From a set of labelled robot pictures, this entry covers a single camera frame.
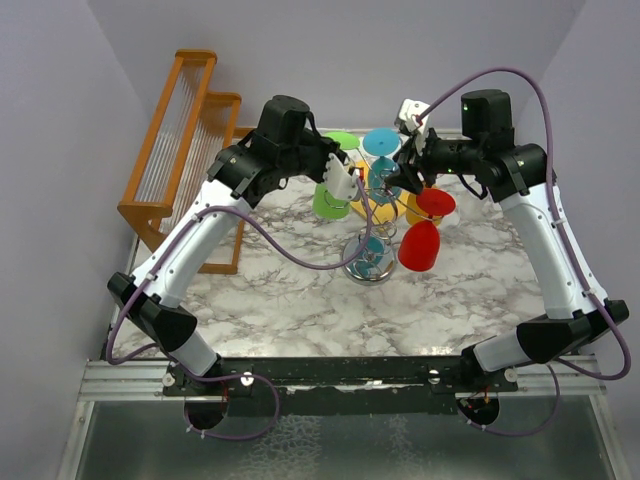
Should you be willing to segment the blue plastic wine glass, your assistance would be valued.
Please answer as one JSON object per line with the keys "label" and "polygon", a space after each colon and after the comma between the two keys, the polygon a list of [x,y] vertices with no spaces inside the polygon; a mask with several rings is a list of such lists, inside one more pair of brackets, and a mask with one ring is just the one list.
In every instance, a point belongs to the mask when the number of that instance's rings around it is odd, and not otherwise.
{"label": "blue plastic wine glass", "polygon": [[384,179],[397,170],[391,155],[399,148],[401,139],[394,130],[378,128],[367,133],[362,144],[365,152],[373,157],[368,172],[368,186],[370,189],[379,189]]}

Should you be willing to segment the yellow plastic wine glass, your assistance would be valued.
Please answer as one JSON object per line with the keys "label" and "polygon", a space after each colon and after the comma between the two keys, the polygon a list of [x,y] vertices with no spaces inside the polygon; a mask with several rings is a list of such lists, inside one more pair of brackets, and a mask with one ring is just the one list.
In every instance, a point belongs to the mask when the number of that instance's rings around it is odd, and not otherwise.
{"label": "yellow plastic wine glass", "polygon": [[420,209],[413,194],[397,187],[387,190],[380,175],[369,173],[370,165],[366,160],[358,160],[356,167],[365,174],[365,191],[375,224],[391,222],[402,216],[410,225],[422,220],[432,221],[435,225],[441,222],[441,217],[429,215]]}

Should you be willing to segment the green plastic wine glass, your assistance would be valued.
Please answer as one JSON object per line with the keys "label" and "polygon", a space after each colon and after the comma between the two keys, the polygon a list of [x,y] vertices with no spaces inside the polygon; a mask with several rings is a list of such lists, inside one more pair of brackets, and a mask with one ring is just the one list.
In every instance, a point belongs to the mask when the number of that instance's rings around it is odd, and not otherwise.
{"label": "green plastic wine glass", "polygon": [[[327,132],[326,137],[339,143],[341,149],[345,151],[355,150],[360,146],[360,139],[346,131]],[[318,217],[338,220],[349,214],[351,205],[347,201],[335,199],[324,184],[317,184],[314,191],[312,209]]]}

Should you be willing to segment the red plastic wine glass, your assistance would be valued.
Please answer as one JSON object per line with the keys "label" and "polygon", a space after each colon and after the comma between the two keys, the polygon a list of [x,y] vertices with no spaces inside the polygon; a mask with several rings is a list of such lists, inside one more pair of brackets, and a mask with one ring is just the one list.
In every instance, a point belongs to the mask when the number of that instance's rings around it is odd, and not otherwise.
{"label": "red plastic wine glass", "polygon": [[439,222],[455,210],[456,201],[434,187],[410,194],[409,200],[407,212],[414,216],[414,222],[405,233],[397,256],[405,268],[425,272],[434,267],[440,250]]}

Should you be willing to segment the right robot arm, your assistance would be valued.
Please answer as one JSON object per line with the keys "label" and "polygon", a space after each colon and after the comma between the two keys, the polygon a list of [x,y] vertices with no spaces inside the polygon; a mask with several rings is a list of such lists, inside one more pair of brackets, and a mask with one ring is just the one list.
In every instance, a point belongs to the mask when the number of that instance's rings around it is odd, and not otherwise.
{"label": "right robot arm", "polygon": [[590,273],[547,172],[546,152],[515,144],[510,96],[499,89],[463,94],[460,140],[442,139],[428,127],[419,117],[427,108],[417,100],[401,103],[395,125],[407,139],[393,157],[397,169],[387,184],[418,194],[440,174],[474,176],[518,233],[544,304],[541,316],[465,348],[461,383],[481,391],[498,370],[547,363],[627,320],[625,301],[610,299]]}

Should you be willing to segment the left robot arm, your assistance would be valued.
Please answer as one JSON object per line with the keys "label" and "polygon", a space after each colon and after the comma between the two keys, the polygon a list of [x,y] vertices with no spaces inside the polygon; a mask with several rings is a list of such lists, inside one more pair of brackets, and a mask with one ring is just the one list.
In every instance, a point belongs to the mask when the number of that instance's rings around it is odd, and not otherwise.
{"label": "left robot arm", "polygon": [[313,180],[336,200],[353,200],[357,175],[346,162],[339,144],[317,131],[305,102],[276,95],[257,127],[216,155],[195,200],[151,257],[132,274],[116,272],[108,281],[122,316],[187,369],[195,392],[214,392],[221,371],[196,317],[181,306],[193,277],[239,220],[291,177]]}

